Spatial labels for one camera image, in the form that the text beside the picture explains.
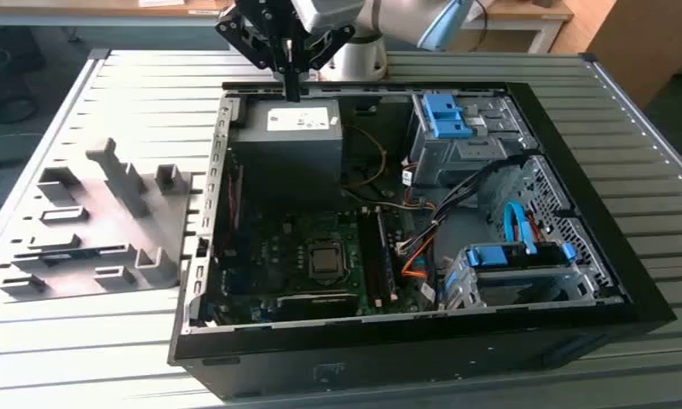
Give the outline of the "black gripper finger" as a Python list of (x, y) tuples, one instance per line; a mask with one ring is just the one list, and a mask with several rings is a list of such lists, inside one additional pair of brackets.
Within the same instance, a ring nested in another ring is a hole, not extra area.
[(343, 26), (330, 30), (310, 42), (310, 33), (302, 28), (297, 30), (291, 37), (291, 101), (301, 100), (303, 76), (331, 60), (355, 32), (354, 26)]
[(226, 9), (218, 18), (215, 31), (258, 69), (272, 71), (272, 76), (282, 82), (286, 100), (291, 101), (293, 84), (282, 72), (287, 64), (280, 58), (280, 44), (272, 43), (271, 39), (250, 24), (239, 9)]

